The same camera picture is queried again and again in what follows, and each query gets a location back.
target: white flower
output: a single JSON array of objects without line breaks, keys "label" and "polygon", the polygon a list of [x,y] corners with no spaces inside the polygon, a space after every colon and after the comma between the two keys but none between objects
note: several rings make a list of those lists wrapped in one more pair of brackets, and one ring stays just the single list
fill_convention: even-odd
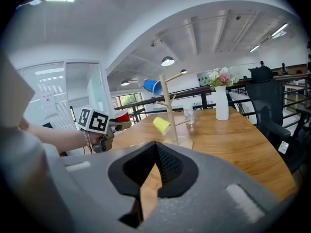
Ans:
[{"label": "white flower", "polygon": [[219,78],[219,73],[216,72],[216,71],[213,71],[212,73],[209,74],[208,78],[209,78],[210,80],[216,80],[216,79]]},{"label": "white flower", "polygon": [[229,72],[229,70],[226,67],[223,67],[220,71],[220,73],[227,73],[227,72]]}]

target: chair armrest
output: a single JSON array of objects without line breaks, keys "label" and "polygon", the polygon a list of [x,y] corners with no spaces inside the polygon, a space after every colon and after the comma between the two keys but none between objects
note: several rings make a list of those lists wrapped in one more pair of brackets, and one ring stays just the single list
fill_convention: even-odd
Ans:
[{"label": "chair armrest", "polygon": [[273,132],[274,134],[278,135],[282,139],[286,139],[291,137],[291,132],[287,129],[284,129],[282,126],[276,124],[275,122],[266,122],[264,126]]},{"label": "chair armrest", "polygon": [[304,114],[306,116],[310,116],[311,117],[311,110],[306,110],[306,109],[296,109],[297,112]]}]

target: yellow cup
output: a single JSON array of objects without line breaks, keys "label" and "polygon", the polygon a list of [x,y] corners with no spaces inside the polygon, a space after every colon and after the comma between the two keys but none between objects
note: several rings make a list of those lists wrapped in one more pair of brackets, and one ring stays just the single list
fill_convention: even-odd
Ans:
[{"label": "yellow cup", "polygon": [[154,119],[153,125],[161,132],[162,135],[166,135],[171,129],[170,123],[160,117],[156,117]]}]

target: chair headrest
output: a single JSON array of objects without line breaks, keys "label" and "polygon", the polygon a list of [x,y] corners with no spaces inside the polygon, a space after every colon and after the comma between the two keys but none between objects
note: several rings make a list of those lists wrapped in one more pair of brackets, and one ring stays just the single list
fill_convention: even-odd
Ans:
[{"label": "chair headrest", "polygon": [[252,75],[252,83],[260,83],[270,81],[273,78],[273,72],[269,67],[257,67],[249,69]]}]

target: white marker cube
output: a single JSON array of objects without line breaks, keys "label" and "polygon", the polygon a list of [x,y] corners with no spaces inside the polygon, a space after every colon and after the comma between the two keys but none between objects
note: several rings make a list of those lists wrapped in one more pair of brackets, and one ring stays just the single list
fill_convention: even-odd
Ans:
[{"label": "white marker cube", "polygon": [[79,127],[96,133],[106,134],[109,125],[109,115],[99,110],[83,107],[79,116]]}]

